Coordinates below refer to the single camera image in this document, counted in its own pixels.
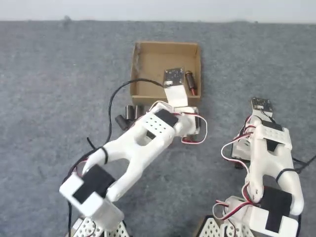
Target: electronic component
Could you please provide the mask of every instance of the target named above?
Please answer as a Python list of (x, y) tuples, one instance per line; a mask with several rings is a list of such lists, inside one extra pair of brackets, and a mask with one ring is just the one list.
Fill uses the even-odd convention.
[(163, 85), (165, 87), (183, 85), (184, 70), (182, 68), (167, 69), (164, 71)]
[(139, 119), (144, 114), (143, 105), (135, 105), (135, 119)]
[(122, 115), (118, 115), (115, 118), (115, 121), (118, 123), (119, 127), (123, 130), (123, 131), (127, 131), (129, 128), (129, 122), (128, 120), (124, 119), (124, 117)]
[(125, 106), (125, 119), (132, 121), (135, 119), (135, 111), (132, 105)]
[(251, 105), (253, 110), (261, 110), (269, 113), (273, 112), (272, 103), (267, 99), (253, 97), (251, 99)]
[(192, 93), (192, 95), (197, 95), (197, 91), (196, 91), (197, 85), (194, 81), (193, 73), (191, 71), (186, 71), (185, 77), (186, 77), (190, 92)]

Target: wire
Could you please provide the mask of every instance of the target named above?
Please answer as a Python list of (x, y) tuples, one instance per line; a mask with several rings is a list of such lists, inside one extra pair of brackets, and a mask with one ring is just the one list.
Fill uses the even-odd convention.
[(249, 182), (245, 183), (244, 186), (242, 187), (241, 189), (241, 193), (242, 193), (242, 196), (245, 200), (247, 200), (248, 202), (252, 202), (251, 198), (249, 197), (249, 194), (248, 194), (248, 190), (247, 190), (247, 187), (249, 186)]
[(249, 132), (249, 133), (245, 133), (245, 134), (243, 134), (243, 135), (240, 135), (240, 136), (234, 138), (234, 139), (233, 139), (232, 141), (230, 141), (229, 143), (225, 144), (225, 145), (222, 147), (222, 149), (221, 149), (221, 155), (222, 155), (222, 157), (223, 157), (225, 160), (228, 160), (228, 161), (232, 161), (232, 162), (241, 164), (241, 165), (246, 169), (247, 174), (249, 174), (249, 169), (248, 169), (247, 165), (246, 165), (244, 162), (242, 162), (242, 161), (239, 160), (239, 159), (233, 159), (233, 158), (228, 158), (228, 157), (226, 157), (226, 156), (224, 155), (223, 151), (224, 151), (224, 149), (225, 149), (227, 146), (229, 146), (230, 144), (233, 144), (233, 143), (239, 141), (241, 138), (248, 137), (248, 136), (250, 136), (251, 134), (252, 134), (252, 133)]
[(198, 117), (198, 118), (202, 119), (202, 120), (205, 122), (205, 136), (204, 136), (204, 138), (203, 138), (201, 141), (188, 141), (188, 140), (186, 140), (185, 138), (182, 138), (182, 139), (181, 139), (181, 142), (182, 142), (183, 144), (191, 144), (191, 145), (198, 145), (198, 144), (203, 143), (203, 142), (206, 140), (206, 138), (207, 138), (207, 127), (208, 127), (208, 125), (207, 125), (206, 119), (203, 118), (201, 115), (194, 114), (194, 113), (182, 112), (182, 114), (193, 115), (193, 116), (195, 116), (195, 117)]
[(271, 120), (271, 122), (276, 123), (276, 121), (275, 121), (272, 117), (270, 117), (269, 115), (267, 115), (263, 110), (260, 110), (260, 111), (261, 111), (261, 113), (262, 113), (263, 115), (267, 116), (267, 117)]
[(87, 141), (88, 141), (89, 145), (91, 146), (91, 148), (95, 149), (95, 146), (93, 145), (93, 143), (91, 142), (89, 137), (87, 137)]
[(94, 230), (93, 230), (93, 232), (92, 232), (91, 234), (89, 234), (88, 236), (85, 236), (85, 237), (91, 237), (91, 236), (93, 236), (94, 232), (96, 231), (97, 225), (95, 224), (94, 221), (92, 221), (92, 223), (94, 224)]
[(157, 81), (154, 80), (149, 80), (149, 79), (144, 79), (144, 78), (138, 78), (138, 79), (134, 79), (134, 80), (129, 80), (125, 83), (123, 83), (121, 86), (119, 86), (111, 95), (110, 97), (110, 102), (109, 102), (109, 107), (108, 107), (108, 117), (109, 117), (109, 132), (108, 132), (108, 137), (105, 141), (105, 143), (108, 143), (110, 141), (111, 135), (112, 135), (112, 119), (111, 119), (111, 111), (112, 111), (112, 103), (113, 103), (113, 99), (115, 97), (115, 95), (119, 92), (119, 90), (121, 90), (124, 86), (127, 86), (129, 84), (132, 84), (134, 82), (139, 82), (139, 81), (144, 81), (144, 82), (150, 82), (152, 84), (155, 84), (157, 86), (163, 87), (162, 84), (160, 84)]
[(300, 174), (300, 173), (303, 171), (303, 169), (305, 169), (307, 166), (309, 166), (315, 159), (316, 159), (316, 155), (313, 156), (308, 162), (306, 162), (305, 164), (303, 164), (302, 167), (297, 168), (297, 169), (296, 169), (296, 172), (297, 172), (298, 174)]
[(298, 227), (297, 227), (296, 237), (298, 237), (300, 235), (300, 232), (301, 232), (302, 214), (300, 214), (298, 216), (297, 222), (298, 222)]
[(299, 159), (296, 159), (296, 158), (294, 158), (294, 157), (292, 157), (292, 160), (294, 160), (294, 161), (296, 161), (296, 162), (298, 162), (298, 163), (301, 163), (301, 164), (306, 164), (306, 162), (301, 161), (301, 160), (299, 160)]
[(218, 219), (218, 220), (222, 220), (225, 221), (228, 218), (232, 217), (233, 215), (235, 215), (238, 211), (240, 211), (243, 207), (247, 206), (247, 205), (252, 205), (251, 202), (245, 201), (242, 202), (241, 204), (239, 204), (237, 207), (235, 207), (231, 212), (229, 212), (228, 214), (224, 214), (222, 217), (218, 217), (215, 214), (215, 207), (217, 207), (218, 205), (223, 206), (223, 207), (228, 207), (229, 205), (227, 203), (223, 203), (223, 202), (218, 202), (216, 204), (213, 205), (212, 208), (212, 212), (213, 212), (213, 216)]
[(229, 218), (228, 218), (228, 221), (234, 228), (234, 235), (233, 235), (233, 237), (235, 237), (236, 236), (236, 226), (232, 223), (232, 221)]
[(71, 218), (73, 215), (73, 209), (71, 203), (68, 201), (68, 237), (71, 237)]

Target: black cable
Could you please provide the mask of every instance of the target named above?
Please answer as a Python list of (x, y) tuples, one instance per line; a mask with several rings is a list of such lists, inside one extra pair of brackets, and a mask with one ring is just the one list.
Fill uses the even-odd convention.
[[(150, 80), (150, 79), (145, 79), (145, 78), (137, 78), (137, 79), (133, 79), (133, 80), (129, 80), (125, 83), (123, 83), (119, 88), (117, 88), (113, 94), (111, 95), (110, 97), (110, 101), (109, 101), (109, 107), (108, 107), (108, 117), (109, 117), (109, 132), (108, 132), (108, 137), (105, 141), (105, 144), (107, 144), (109, 141), (110, 141), (110, 138), (111, 138), (111, 135), (112, 135), (112, 119), (111, 119), (111, 112), (112, 112), (112, 103), (113, 103), (113, 99), (114, 97), (116, 96), (116, 94), (119, 92), (119, 90), (121, 90), (124, 86), (127, 86), (129, 84), (132, 84), (134, 82), (138, 82), (138, 81), (144, 81), (144, 82), (150, 82), (152, 84), (155, 84), (157, 86), (160, 86), (160, 87), (163, 87), (162, 84), (160, 84), (159, 82), (157, 81), (154, 81), (154, 80)], [(89, 139), (88, 140), (89, 144), (94, 147), (94, 145), (92, 144), (91, 140)]]
[(315, 159), (316, 159), (316, 155), (313, 156), (313, 158), (311, 158), (308, 162), (304, 163), (304, 164), (302, 165), (302, 167), (296, 169), (296, 172), (297, 172), (298, 174), (300, 174), (300, 173), (303, 171), (303, 169), (305, 169), (307, 166), (309, 166)]
[(95, 146), (93, 145), (93, 143), (91, 142), (89, 137), (87, 137), (87, 141), (88, 141), (90, 147), (92, 147), (92, 149), (95, 149)]
[[(150, 82), (153, 83), (155, 85), (161, 86), (163, 87), (162, 84), (160, 84), (157, 81), (154, 80), (149, 80), (149, 79), (144, 79), (144, 78), (138, 78), (138, 79), (134, 79), (134, 80), (129, 80), (125, 83), (123, 83), (119, 88), (117, 88), (114, 93), (112, 94), (112, 96), (110, 97), (110, 102), (109, 102), (109, 107), (108, 107), (108, 113), (109, 113), (109, 133), (108, 133), (108, 137), (107, 140), (105, 141), (105, 144), (107, 144), (111, 138), (112, 135), (112, 120), (111, 120), (111, 110), (112, 110), (112, 103), (113, 103), (113, 99), (115, 97), (115, 95), (118, 93), (119, 90), (121, 90), (124, 86), (129, 85), (131, 83), (134, 82), (138, 82), (138, 81), (144, 81), (144, 82)], [(77, 162), (70, 168), (67, 176), (64, 178), (63, 183), (71, 176), (71, 173), (73, 172), (73, 170), (78, 166), (78, 164), (82, 161), (84, 161), (89, 155), (93, 154), (94, 152), (96, 152), (98, 149), (102, 149), (105, 153), (105, 163), (108, 162), (108, 154), (107, 151), (103, 148), (103, 147), (99, 147), (99, 148), (95, 148), (95, 146), (93, 145), (93, 143), (91, 142), (91, 140), (87, 137), (87, 141), (89, 143), (89, 145), (93, 148), (93, 150), (91, 150), (90, 152), (84, 154), (79, 160), (77, 160)], [(70, 202), (68, 202), (68, 237), (71, 237), (71, 222), (72, 222), (72, 205)]]
[(73, 209), (71, 203), (68, 202), (68, 237), (71, 237), (71, 217), (73, 214)]
[(287, 171), (294, 171), (296, 172), (296, 169), (292, 169), (292, 168), (286, 168), (286, 169), (283, 169), (280, 171), (280, 173), (277, 175), (276, 177), (276, 182), (278, 182), (279, 178), (281, 177), (281, 175), (284, 173), (284, 172), (287, 172)]
[(298, 163), (306, 164), (306, 162), (301, 161), (301, 160), (299, 160), (299, 159), (297, 159), (297, 158), (292, 157), (292, 159), (293, 159), (294, 161), (298, 162)]
[(272, 117), (270, 117), (269, 115), (267, 115), (263, 110), (260, 110), (260, 111), (261, 111), (262, 114), (264, 114), (265, 116), (267, 116), (267, 117), (271, 120), (271, 122), (276, 123), (276, 121), (275, 121)]
[(302, 223), (302, 215), (300, 214), (298, 216), (298, 227), (297, 227), (297, 232), (296, 232), (296, 237), (298, 237), (300, 235), (300, 232), (301, 232), (301, 223)]

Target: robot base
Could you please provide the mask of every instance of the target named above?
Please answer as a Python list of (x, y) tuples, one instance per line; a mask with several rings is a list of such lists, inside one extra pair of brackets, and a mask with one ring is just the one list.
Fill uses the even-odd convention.
[(95, 223), (86, 217), (84, 220), (79, 218), (72, 227), (72, 237), (130, 237), (126, 230), (126, 226), (121, 222), (116, 230), (112, 232), (103, 232)]

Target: white wall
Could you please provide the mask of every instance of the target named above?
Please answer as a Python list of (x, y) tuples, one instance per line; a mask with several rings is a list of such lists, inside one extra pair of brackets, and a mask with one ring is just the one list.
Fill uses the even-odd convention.
[(0, 20), (316, 23), (316, 0), (0, 0)]

